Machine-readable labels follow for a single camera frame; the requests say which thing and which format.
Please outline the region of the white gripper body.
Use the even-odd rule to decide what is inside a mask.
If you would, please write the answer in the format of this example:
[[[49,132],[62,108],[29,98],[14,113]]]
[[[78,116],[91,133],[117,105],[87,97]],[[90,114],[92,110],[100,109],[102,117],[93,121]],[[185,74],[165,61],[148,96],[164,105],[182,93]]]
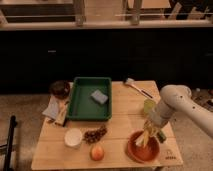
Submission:
[[[149,120],[159,128],[163,128],[167,124],[167,120],[162,118],[160,115],[158,115],[155,112],[151,112],[148,114]]]

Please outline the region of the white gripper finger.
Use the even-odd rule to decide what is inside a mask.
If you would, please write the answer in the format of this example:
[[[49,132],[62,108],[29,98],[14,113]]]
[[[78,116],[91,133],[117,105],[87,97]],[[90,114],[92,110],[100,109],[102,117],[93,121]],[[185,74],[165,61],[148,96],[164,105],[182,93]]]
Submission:
[[[149,140],[149,133],[147,130],[145,130],[136,140],[135,143],[137,146],[143,146],[145,147]]]
[[[152,127],[151,132],[150,132],[150,137],[155,136],[159,132],[159,128],[157,127]]]

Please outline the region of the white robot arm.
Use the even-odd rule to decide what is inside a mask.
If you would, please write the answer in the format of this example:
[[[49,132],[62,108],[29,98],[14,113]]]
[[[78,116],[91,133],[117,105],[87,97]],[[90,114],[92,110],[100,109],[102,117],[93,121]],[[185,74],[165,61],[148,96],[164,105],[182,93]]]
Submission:
[[[160,101],[147,111],[144,132],[135,140],[145,147],[169,122],[175,112],[186,114],[202,131],[213,138],[213,113],[191,99],[191,90],[184,85],[166,85],[160,91]]]

